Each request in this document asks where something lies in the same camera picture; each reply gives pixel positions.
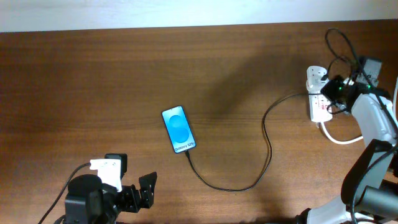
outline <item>blue phone screen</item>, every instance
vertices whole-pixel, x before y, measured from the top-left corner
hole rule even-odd
[[[196,146],[182,106],[163,111],[162,116],[175,153],[180,153]]]

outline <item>wood grain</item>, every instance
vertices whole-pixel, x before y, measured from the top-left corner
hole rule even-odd
[[[195,177],[187,158],[174,154],[161,117],[185,108],[198,145],[192,159],[208,182],[251,184],[267,157],[262,114],[305,91],[308,66],[328,65],[329,27],[384,62],[379,86],[392,93],[397,21],[0,34],[2,223],[39,221],[70,172],[108,152],[128,154],[125,185],[158,173],[154,206],[122,213],[125,223],[271,221],[331,200],[364,145],[328,141],[308,118],[307,97],[270,113],[271,167],[257,187],[235,194]],[[348,54],[340,39],[333,45]],[[359,134],[350,116],[327,126],[337,139]],[[64,212],[62,198],[46,223]]]

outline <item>wooden table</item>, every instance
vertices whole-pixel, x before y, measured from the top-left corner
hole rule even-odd
[[[329,27],[346,32],[360,55],[384,62],[379,86],[392,93],[397,21],[0,34],[1,222],[36,223],[74,168],[108,152],[129,156],[124,185],[158,173],[154,206],[122,213],[121,222],[272,221],[323,205],[340,194],[364,144],[328,141],[309,120],[307,97],[270,113],[271,167],[238,193],[197,179],[174,154],[161,112],[185,108],[198,145],[191,157],[208,182],[252,184],[267,157],[262,115],[276,99],[306,91],[308,66],[327,67]],[[327,126],[337,139],[359,134],[352,116]],[[64,212],[62,197],[46,223]]]

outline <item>smartphone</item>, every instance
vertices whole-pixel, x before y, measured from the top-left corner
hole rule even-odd
[[[162,116],[175,153],[189,150],[197,145],[182,106],[163,111]]]

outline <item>white wall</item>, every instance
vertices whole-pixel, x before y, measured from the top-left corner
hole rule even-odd
[[[398,18],[398,0],[0,0],[0,32]]]

